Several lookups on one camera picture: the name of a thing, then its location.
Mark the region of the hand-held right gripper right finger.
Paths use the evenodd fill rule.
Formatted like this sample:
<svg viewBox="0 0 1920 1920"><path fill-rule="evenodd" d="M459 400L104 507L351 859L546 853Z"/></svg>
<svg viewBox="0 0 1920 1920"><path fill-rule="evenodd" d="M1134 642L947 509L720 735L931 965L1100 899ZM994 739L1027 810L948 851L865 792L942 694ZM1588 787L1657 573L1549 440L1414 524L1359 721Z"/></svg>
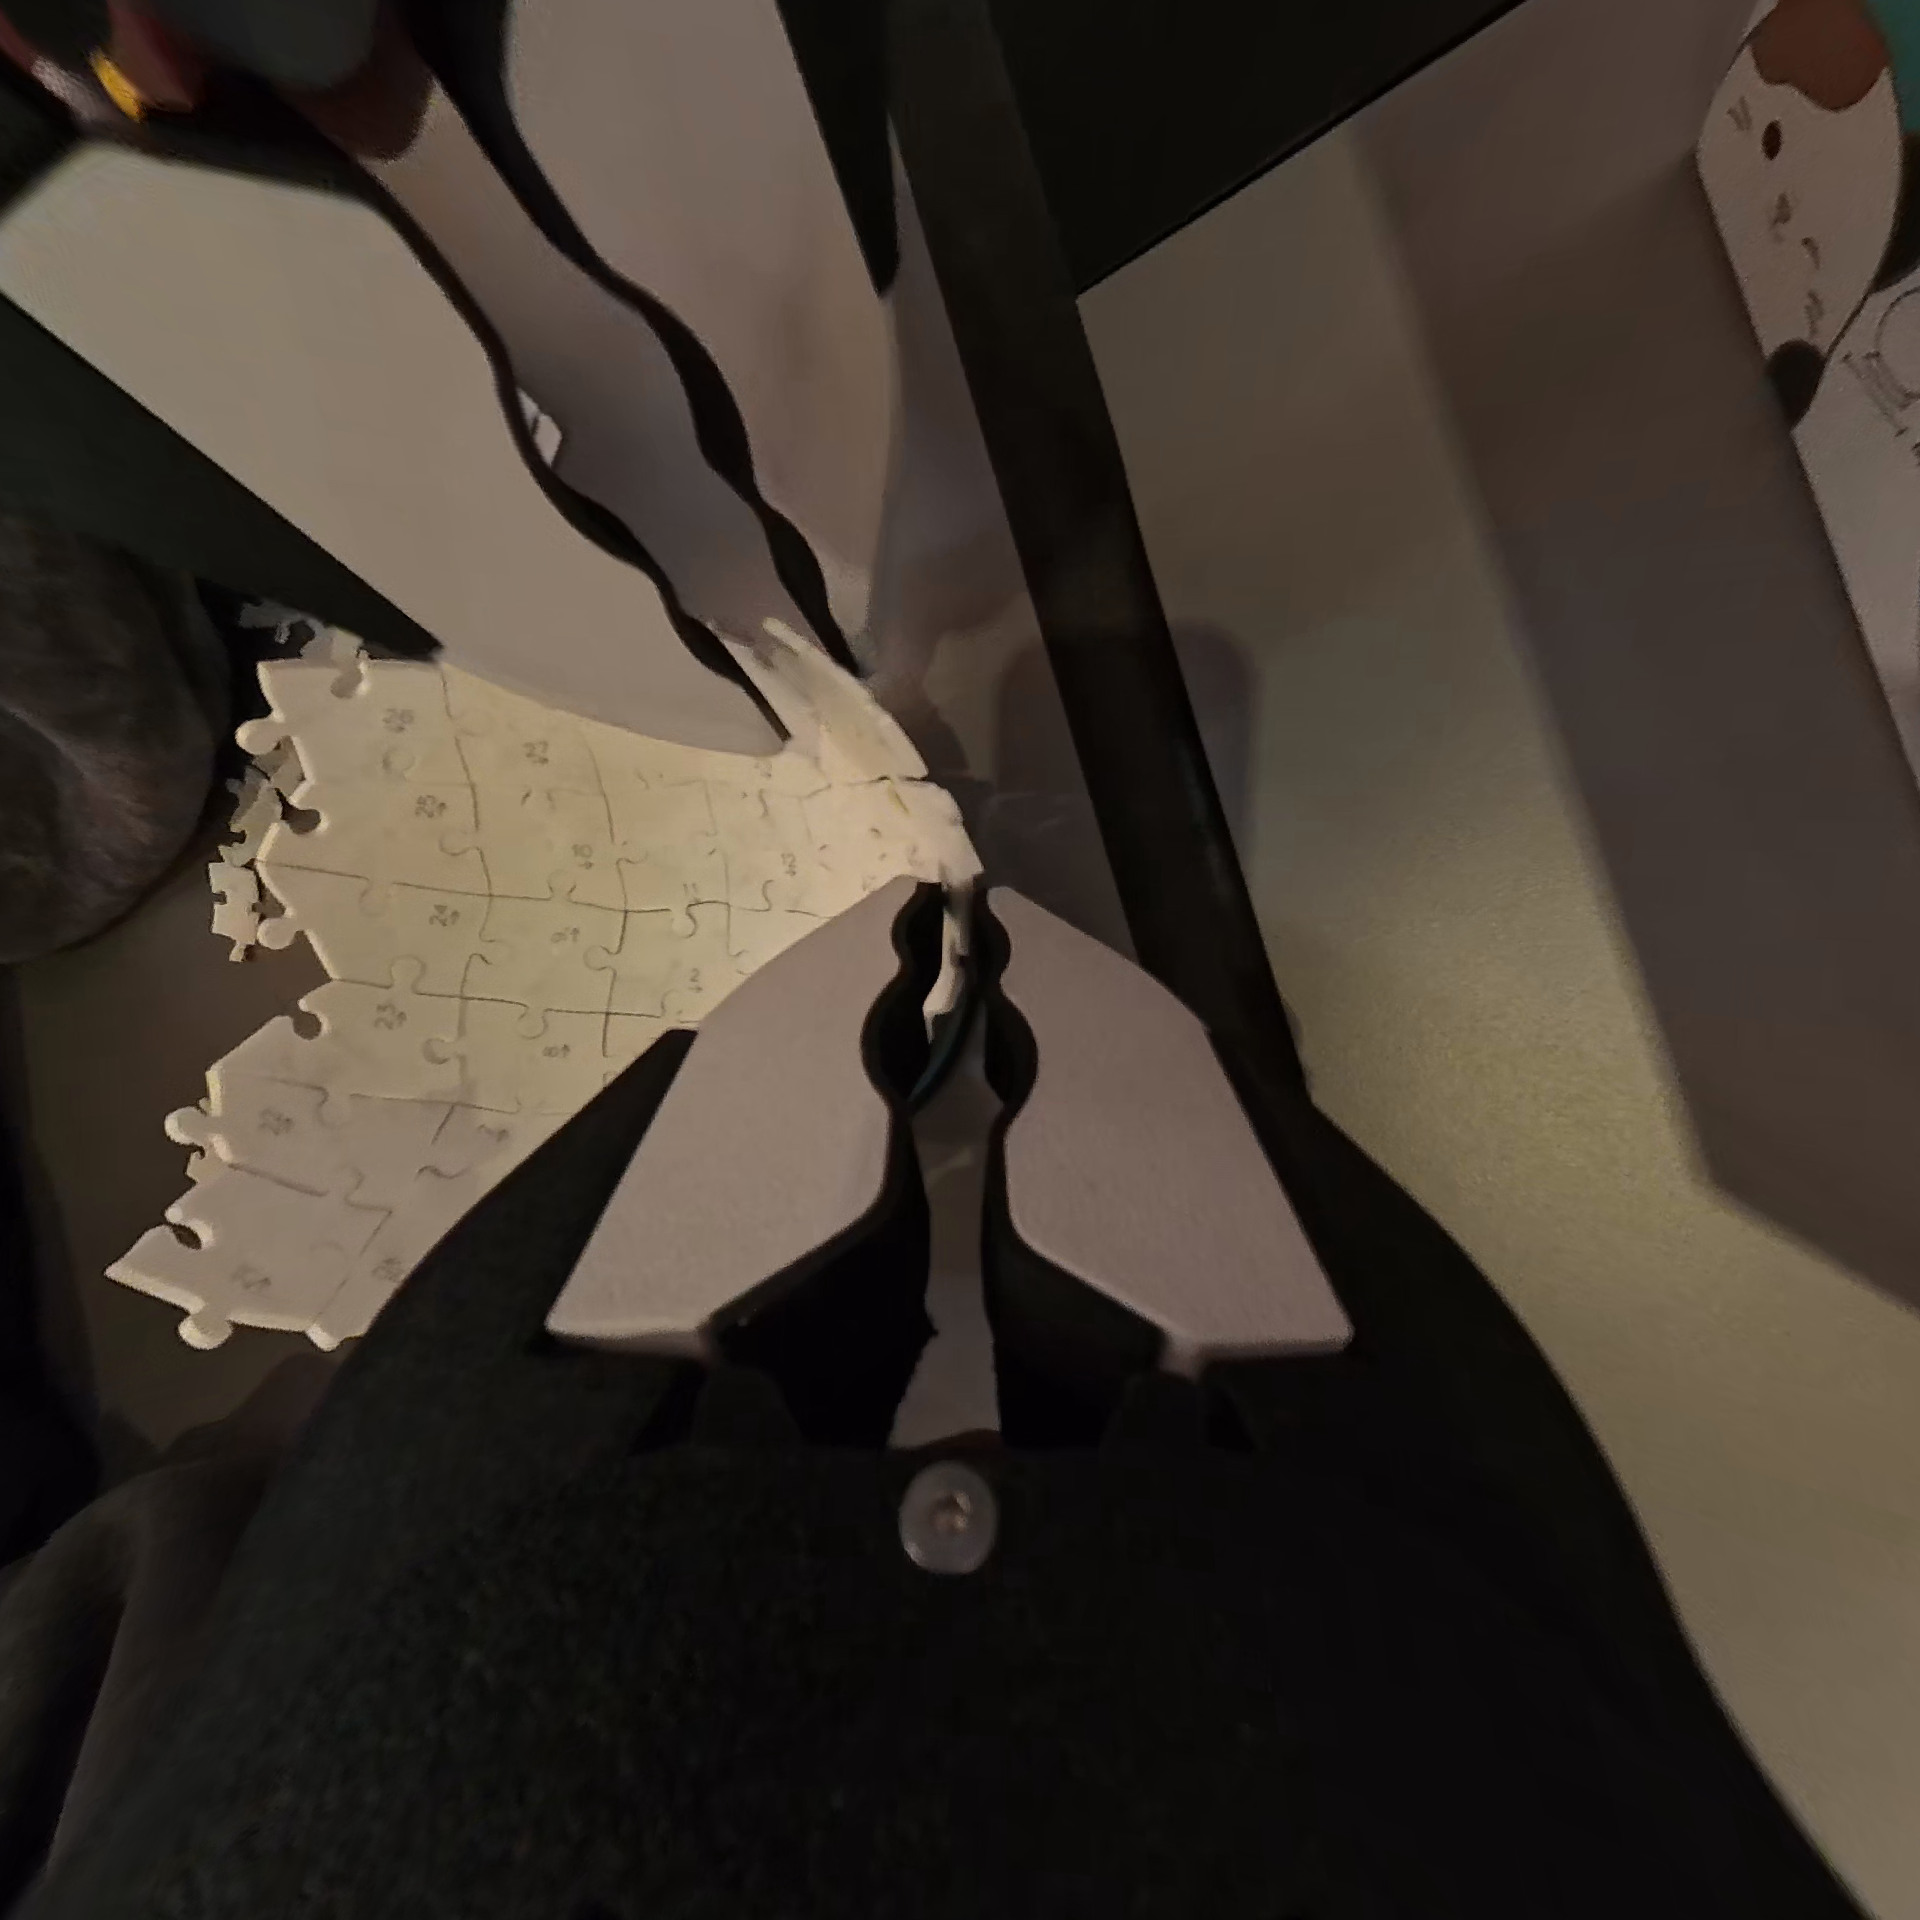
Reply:
<svg viewBox="0 0 1920 1920"><path fill-rule="evenodd" d="M981 900L978 948L1002 1246L1173 1372L1343 1353L1353 1321L1209 1027L1013 887Z"/></svg>

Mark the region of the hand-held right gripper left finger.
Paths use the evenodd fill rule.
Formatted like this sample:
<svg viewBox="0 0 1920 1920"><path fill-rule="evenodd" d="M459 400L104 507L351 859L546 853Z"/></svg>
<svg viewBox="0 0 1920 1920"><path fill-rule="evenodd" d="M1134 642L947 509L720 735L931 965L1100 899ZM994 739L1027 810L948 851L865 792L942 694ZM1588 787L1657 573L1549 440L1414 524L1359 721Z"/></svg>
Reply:
<svg viewBox="0 0 1920 1920"><path fill-rule="evenodd" d="M911 1149L947 907L887 885L702 1018L555 1299L555 1340L706 1354L874 1215Z"/></svg>

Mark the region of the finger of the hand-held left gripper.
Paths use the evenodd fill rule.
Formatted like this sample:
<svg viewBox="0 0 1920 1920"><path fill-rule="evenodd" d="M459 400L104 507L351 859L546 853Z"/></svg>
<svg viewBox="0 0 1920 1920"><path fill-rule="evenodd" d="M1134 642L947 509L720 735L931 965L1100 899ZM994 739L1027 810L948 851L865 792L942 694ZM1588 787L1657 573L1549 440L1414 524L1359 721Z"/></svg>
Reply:
<svg viewBox="0 0 1920 1920"><path fill-rule="evenodd" d="M778 4L396 4L377 179L559 432L555 475L735 639L862 671L898 413L885 296Z"/></svg>
<svg viewBox="0 0 1920 1920"><path fill-rule="evenodd" d="M372 206L86 141L5 212L5 296L439 645L519 698L766 757L728 642L543 459L510 373Z"/></svg>

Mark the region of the partly built white puzzle ball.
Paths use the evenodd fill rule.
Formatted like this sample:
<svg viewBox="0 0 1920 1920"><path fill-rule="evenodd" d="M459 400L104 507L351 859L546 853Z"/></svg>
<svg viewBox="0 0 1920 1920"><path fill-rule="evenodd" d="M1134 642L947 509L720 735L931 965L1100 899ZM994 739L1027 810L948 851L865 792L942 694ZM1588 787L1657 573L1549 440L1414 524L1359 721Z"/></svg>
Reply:
<svg viewBox="0 0 1920 1920"><path fill-rule="evenodd" d="M688 748L324 628L257 666L237 730L282 823L260 950L324 972L169 1115L189 1189L106 1277L213 1350L334 1350L659 1041L819 925L911 879L981 877L900 724L768 622L749 671L783 739Z"/></svg>

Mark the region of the pile of loose puzzle pieces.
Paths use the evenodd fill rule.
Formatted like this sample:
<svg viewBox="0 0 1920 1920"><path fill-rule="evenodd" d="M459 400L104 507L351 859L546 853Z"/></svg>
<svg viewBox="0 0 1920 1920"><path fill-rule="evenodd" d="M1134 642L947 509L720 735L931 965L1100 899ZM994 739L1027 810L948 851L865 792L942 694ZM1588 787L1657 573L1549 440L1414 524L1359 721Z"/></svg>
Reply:
<svg viewBox="0 0 1920 1920"><path fill-rule="evenodd" d="M259 859L271 832L282 823L284 794L275 775L251 766L229 783L233 809L221 847L206 864L211 933L242 965L260 945L262 882Z"/></svg>

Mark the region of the colourful puzzle ball box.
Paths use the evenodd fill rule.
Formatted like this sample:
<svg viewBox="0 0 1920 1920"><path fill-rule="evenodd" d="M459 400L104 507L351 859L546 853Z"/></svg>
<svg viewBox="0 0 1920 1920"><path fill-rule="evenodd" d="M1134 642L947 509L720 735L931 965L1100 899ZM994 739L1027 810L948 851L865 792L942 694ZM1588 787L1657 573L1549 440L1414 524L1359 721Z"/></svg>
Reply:
<svg viewBox="0 0 1920 1920"><path fill-rule="evenodd" d="M1918 6L1760 8L1695 167L1918 765Z"/></svg>

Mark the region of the person's dark clothing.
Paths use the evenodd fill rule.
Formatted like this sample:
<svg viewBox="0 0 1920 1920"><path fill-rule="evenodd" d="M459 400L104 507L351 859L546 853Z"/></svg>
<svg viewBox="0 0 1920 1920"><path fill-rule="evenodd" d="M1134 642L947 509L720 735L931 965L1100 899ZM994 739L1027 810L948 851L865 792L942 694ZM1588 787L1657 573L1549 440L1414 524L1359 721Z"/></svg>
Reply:
<svg viewBox="0 0 1920 1920"><path fill-rule="evenodd" d="M198 590L15 510L2 522L2 960L72 948L176 871L229 735ZM279 1454L337 1365L279 1365L112 1493L43 1318L25 1141L2 1142L2 1898L104 1809L189 1668Z"/></svg>

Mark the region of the black mat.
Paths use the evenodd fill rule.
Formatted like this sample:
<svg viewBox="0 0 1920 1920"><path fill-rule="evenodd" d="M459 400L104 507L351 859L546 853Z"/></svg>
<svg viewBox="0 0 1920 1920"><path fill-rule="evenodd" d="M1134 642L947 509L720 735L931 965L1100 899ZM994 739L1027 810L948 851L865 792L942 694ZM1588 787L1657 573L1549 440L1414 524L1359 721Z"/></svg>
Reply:
<svg viewBox="0 0 1920 1920"><path fill-rule="evenodd" d="M1513 3L993 3L1076 294L1485 33Z"/></svg>

